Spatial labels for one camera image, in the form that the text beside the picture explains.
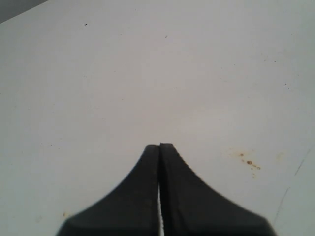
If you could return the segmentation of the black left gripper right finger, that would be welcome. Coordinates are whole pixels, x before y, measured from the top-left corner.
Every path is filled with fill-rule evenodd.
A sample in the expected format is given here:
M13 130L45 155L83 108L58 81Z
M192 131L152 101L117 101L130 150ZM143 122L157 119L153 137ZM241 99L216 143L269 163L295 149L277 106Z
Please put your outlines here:
M270 223L217 193L172 144L159 145L159 188L166 236L274 236Z

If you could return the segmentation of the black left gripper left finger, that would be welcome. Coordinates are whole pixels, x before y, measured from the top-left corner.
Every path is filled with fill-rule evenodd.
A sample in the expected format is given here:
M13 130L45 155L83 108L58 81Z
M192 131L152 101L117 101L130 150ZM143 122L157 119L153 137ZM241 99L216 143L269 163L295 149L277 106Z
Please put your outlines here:
M106 197L68 218L60 236L158 236L159 147L147 145L125 179Z

